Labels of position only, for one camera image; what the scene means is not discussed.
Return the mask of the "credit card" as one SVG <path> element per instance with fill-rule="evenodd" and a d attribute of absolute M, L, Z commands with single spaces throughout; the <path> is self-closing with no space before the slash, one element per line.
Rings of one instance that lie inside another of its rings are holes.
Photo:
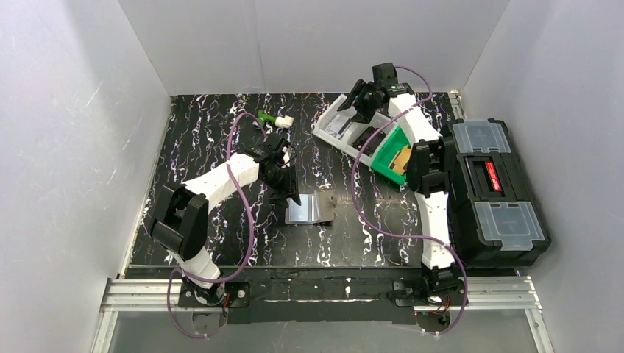
<path fill-rule="evenodd" d="M 347 122 L 343 125 L 343 127 L 338 131 L 339 139 L 342 139 L 344 137 L 345 133 L 349 130 L 352 124 L 353 124 L 352 119 L 347 120 Z"/>

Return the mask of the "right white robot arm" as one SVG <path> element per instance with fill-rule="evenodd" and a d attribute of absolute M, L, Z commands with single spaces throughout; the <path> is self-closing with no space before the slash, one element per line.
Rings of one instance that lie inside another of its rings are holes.
<path fill-rule="evenodd" d="M 451 191 L 456 148 L 422 114 L 422 102 L 409 84 L 401 83 L 398 67 L 381 63 L 372 67 L 372 81 L 359 79 L 341 109 L 355 108 L 358 118 L 368 122 L 382 107 L 397 124 L 410 145 L 405 182 L 414 192 L 420 212 L 423 279 L 416 289 L 429 295 L 459 287 L 464 267 L 450 246 L 448 199 Z"/>

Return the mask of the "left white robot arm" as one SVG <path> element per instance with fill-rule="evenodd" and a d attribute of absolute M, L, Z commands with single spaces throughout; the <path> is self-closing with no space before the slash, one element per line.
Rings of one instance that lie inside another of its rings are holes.
<path fill-rule="evenodd" d="M 153 208 L 150 238 L 179 263 L 182 274 L 195 286 L 210 290 L 225 282 L 205 246 L 210 212 L 230 195 L 256 182 L 267 186 L 272 204 L 300 205 L 293 159 L 291 144 L 284 137 L 270 135 L 258 146 L 231 155 L 206 174 L 179 185 L 164 185 Z"/>

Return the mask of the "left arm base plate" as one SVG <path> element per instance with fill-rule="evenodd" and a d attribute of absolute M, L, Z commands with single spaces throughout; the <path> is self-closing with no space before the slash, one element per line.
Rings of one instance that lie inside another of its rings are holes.
<path fill-rule="evenodd" d="M 248 282 L 224 282 L 213 284 L 209 289 L 184 279 L 180 287 L 177 305 L 183 308 L 248 307 L 250 284 Z"/>

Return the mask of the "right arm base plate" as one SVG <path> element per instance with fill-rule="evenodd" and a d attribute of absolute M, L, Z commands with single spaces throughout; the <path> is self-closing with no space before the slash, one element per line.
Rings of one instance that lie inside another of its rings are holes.
<path fill-rule="evenodd" d="M 467 293 L 464 283 L 459 280 L 456 285 L 431 289 L 423 278 L 416 280 L 393 281 L 392 288 L 386 298 L 398 307 L 431 307 L 441 310 L 451 306 L 461 306 Z"/>

